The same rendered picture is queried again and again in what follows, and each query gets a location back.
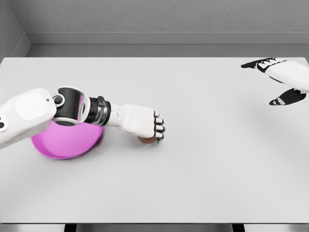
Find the pink plate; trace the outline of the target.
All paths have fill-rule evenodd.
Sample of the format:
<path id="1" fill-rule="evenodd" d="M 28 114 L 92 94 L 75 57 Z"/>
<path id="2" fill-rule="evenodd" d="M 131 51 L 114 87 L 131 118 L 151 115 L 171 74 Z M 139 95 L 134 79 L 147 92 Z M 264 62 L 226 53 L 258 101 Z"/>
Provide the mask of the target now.
<path id="1" fill-rule="evenodd" d="M 103 135 L 102 126 L 82 123 L 76 126 L 62 126 L 52 122 L 50 127 L 31 137 L 33 146 L 42 155 L 65 160 L 89 151 Z"/>

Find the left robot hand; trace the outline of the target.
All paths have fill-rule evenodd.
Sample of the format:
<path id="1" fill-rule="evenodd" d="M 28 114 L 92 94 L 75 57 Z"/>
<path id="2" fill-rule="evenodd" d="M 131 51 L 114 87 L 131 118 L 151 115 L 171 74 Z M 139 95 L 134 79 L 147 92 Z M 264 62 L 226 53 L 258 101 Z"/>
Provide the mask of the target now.
<path id="1" fill-rule="evenodd" d="M 155 137 L 156 142 L 164 139 L 164 120 L 154 109 L 126 104 L 123 106 L 122 131 L 138 137 Z"/>

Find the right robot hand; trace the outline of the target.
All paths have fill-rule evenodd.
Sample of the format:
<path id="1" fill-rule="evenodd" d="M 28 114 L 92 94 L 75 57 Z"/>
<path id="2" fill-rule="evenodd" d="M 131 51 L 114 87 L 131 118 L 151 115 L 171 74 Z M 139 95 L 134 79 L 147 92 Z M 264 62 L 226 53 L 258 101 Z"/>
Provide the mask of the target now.
<path id="1" fill-rule="evenodd" d="M 241 65 L 241 68 L 257 69 L 269 78 L 290 87 L 277 98 L 271 100 L 271 106 L 286 106 L 302 101 L 309 94 L 309 66 L 293 60 L 281 58 L 263 58 Z"/>

